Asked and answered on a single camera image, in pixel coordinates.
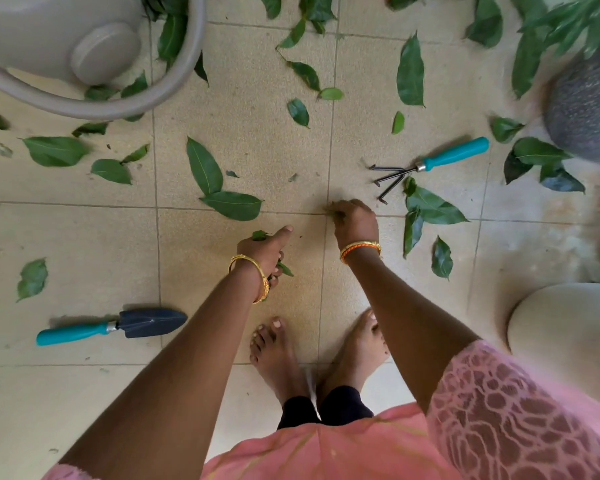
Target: teal handle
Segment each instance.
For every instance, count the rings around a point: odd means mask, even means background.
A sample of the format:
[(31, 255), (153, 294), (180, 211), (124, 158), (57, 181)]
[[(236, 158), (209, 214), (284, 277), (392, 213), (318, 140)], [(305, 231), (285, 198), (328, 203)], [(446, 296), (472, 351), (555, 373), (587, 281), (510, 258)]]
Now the teal handle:
[(484, 136), (468, 143), (463, 143), (432, 158), (425, 158), (422, 163), (425, 171), (431, 171), (437, 166), (449, 165), (467, 158), (484, 153), (489, 149), (489, 140)]
[(70, 325), (60, 328), (49, 328), (41, 331), (36, 337), (36, 344), (47, 345), (65, 344), (76, 340), (88, 339), (94, 335), (107, 335), (109, 322)]

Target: pink dress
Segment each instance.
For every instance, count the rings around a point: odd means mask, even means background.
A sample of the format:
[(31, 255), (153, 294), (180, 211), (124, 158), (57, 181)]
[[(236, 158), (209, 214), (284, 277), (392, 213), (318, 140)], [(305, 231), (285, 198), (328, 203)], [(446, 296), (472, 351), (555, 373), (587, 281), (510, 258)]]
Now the pink dress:
[[(600, 404), (552, 393), (478, 341), (449, 363), (426, 416), (412, 403), (281, 429), (209, 460), (201, 478), (600, 480)], [(43, 478), (60, 479), (91, 480), (69, 465)]]

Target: gray plant pot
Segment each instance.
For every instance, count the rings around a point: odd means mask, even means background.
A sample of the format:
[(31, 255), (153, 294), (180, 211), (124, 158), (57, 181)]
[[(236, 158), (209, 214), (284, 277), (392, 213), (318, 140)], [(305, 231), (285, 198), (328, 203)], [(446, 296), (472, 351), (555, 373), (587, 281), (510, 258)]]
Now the gray plant pot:
[(600, 163), (600, 48), (577, 56), (550, 90), (544, 123), (563, 150)]

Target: hand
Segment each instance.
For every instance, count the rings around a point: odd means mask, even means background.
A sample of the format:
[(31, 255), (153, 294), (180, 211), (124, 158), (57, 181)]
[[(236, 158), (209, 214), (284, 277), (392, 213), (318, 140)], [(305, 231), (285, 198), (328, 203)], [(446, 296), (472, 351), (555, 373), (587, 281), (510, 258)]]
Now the hand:
[[(268, 235), (264, 241), (254, 241), (248, 237), (238, 242), (238, 254), (244, 254), (255, 259), (262, 268), (265, 276), (271, 276), (269, 284), (272, 288), (278, 284), (278, 278), (282, 275), (282, 270), (276, 265), (278, 264), (278, 259), (282, 260), (285, 257), (282, 248), (287, 245), (293, 230), (293, 226), (284, 226), (277, 233)], [(258, 280), (261, 279), (255, 266), (247, 260), (241, 259), (237, 261), (236, 268), (238, 267), (252, 268), (258, 276)]]
[(376, 213), (364, 202), (341, 200), (333, 202), (329, 209), (334, 212), (333, 223), (336, 224), (335, 234), (340, 250), (352, 242), (379, 240)]

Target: bare foot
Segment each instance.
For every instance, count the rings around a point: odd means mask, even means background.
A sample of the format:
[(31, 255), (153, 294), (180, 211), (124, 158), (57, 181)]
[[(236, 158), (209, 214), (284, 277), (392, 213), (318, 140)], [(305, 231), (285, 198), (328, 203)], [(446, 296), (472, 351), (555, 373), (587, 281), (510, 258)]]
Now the bare foot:
[(309, 384), (280, 317), (274, 317), (270, 325), (259, 325), (253, 332), (249, 359), (276, 393), (280, 405), (299, 395), (311, 398)]
[(351, 386), (361, 392), (368, 377), (389, 357), (389, 348), (373, 310), (368, 309), (362, 313), (338, 355), (341, 360), (333, 366), (326, 379), (318, 384), (318, 405), (338, 386)]

